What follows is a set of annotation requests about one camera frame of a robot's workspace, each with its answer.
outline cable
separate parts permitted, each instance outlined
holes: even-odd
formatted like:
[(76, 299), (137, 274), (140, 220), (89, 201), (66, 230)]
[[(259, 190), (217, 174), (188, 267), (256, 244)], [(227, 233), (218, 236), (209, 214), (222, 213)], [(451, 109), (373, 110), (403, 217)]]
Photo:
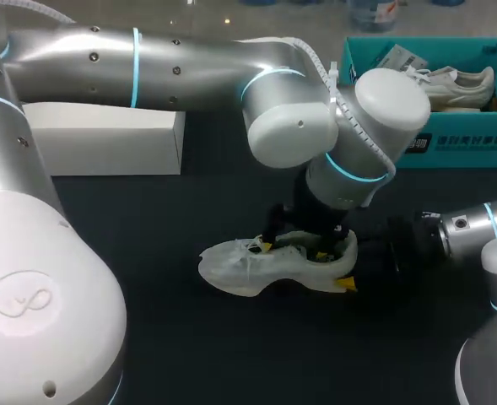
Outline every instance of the cable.
[(28, 10), (35, 11), (40, 14), (44, 14), (47, 17), (55, 19), (63, 24), (73, 24), (75, 21), (64, 15), (63, 13), (59, 13), (51, 7), (47, 7), (44, 4), (40, 4), (35, 2), (34, 0), (0, 0), (0, 4), (4, 6), (15, 6), (21, 8), (27, 8)]
[[(303, 40), (300, 40), (299, 38), (284, 38), (284, 39), (288, 41), (291, 45), (299, 47), (306, 53), (306, 55), (308, 55), (308, 57), (312, 60), (312, 63), (314, 64), (316, 71), (319, 73), (321, 80), (329, 89), (329, 92), (330, 93), (334, 92), (335, 89), (332, 88), (333, 81), (329, 77), (327, 70), (323, 66), (323, 63), (321, 63), (321, 59), (319, 58), (319, 56), (317, 56), (316, 52), (312, 49), (312, 47)], [(375, 154), (377, 159), (386, 167), (388, 173), (388, 175), (385, 176), (385, 178), (374, 188), (374, 190), (372, 190), (370, 195), (361, 204), (361, 207), (368, 207), (375, 193), (394, 178), (395, 174), (397, 173), (397, 169), (394, 163), (392, 163), (392, 160), (390, 160), (389, 157), (385, 154), (385, 152), (383, 152), (381, 148), (377, 146), (377, 144), (372, 140), (370, 135), (366, 133), (366, 131), (362, 128), (360, 123), (355, 119), (353, 114), (349, 111), (346, 100), (344, 99), (340, 91), (336, 89), (336, 92), (334, 94), (336, 95), (338, 107), (342, 111), (343, 115), (349, 120), (349, 122), (351, 122), (357, 134), (360, 136), (363, 142), (370, 148), (370, 150)]]

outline robot logo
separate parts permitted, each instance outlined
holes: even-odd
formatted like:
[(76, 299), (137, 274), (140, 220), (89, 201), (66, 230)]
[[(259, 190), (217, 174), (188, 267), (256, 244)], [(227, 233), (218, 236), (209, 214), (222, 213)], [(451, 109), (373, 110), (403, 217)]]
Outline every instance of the robot logo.
[(0, 332), (29, 336), (45, 329), (61, 309), (59, 291), (44, 273), (21, 271), (0, 278)]
[(0, 313), (9, 318), (19, 318), (27, 310), (43, 310), (51, 302), (51, 292), (47, 289), (39, 289), (28, 300), (26, 298), (14, 298), (14, 301), (21, 305), (20, 308), (15, 311), (6, 311), (0, 308)]

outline sneaker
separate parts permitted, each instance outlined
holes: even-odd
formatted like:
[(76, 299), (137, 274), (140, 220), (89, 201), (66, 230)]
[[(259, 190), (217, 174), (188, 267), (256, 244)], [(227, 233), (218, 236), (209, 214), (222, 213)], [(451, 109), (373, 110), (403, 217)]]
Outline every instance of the sneaker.
[(199, 273), (209, 284), (230, 294), (254, 297), (269, 284), (292, 279), (309, 289), (343, 293), (346, 289), (335, 283), (351, 272), (357, 261), (357, 237), (348, 237), (335, 247), (332, 262), (313, 262), (307, 251), (317, 245), (320, 237), (302, 231), (279, 236), (277, 244), (284, 247), (268, 250), (261, 237), (231, 240), (213, 246), (201, 254)]
[(428, 95), (432, 111), (480, 111), (494, 95), (494, 69), (464, 73), (453, 67), (431, 72), (409, 67), (405, 72)]

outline yellow tag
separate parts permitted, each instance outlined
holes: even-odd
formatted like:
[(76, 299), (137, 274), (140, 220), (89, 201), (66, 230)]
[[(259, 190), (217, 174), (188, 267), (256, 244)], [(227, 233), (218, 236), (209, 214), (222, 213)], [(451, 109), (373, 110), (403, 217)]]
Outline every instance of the yellow tag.
[(334, 280), (334, 283), (338, 287), (344, 287), (346, 290), (357, 292), (357, 286), (353, 277), (337, 278)]

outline teal box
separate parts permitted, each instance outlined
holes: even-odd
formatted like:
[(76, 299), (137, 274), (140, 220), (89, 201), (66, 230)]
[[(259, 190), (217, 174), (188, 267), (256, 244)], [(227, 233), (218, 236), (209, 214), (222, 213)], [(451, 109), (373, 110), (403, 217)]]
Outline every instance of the teal box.
[[(497, 38), (351, 37), (343, 50), (340, 83), (354, 84), (395, 44), (428, 61), (430, 70), (452, 66), (477, 73), (491, 66), (497, 94)], [(433, 112), (397, 167), (497, 167), (497, 112)]]

